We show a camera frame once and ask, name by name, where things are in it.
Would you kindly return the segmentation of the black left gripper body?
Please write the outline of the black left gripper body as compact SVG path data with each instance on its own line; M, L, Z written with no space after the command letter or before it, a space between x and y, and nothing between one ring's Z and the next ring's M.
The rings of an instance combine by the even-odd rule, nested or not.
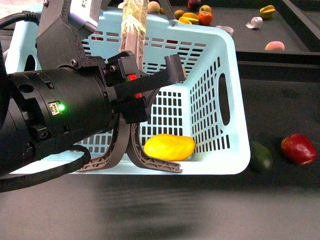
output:
M97 65L59 67L7 75L8 137L19 145L73 145L112 130L132 98L114 87L137 79L132 52L122 52Z

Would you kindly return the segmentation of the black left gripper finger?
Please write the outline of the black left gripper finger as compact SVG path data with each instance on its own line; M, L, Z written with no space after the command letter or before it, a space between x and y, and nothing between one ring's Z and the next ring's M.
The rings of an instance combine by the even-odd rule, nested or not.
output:
M165 56L164 60L166 65L164 70L118 84L113 87L114 92L116 94L138 94L186 80L186 74L179 54Z
M111 143L108 148L106 167L115 167L124 154L130 138L130 125L123 118L119 118L112 131Z

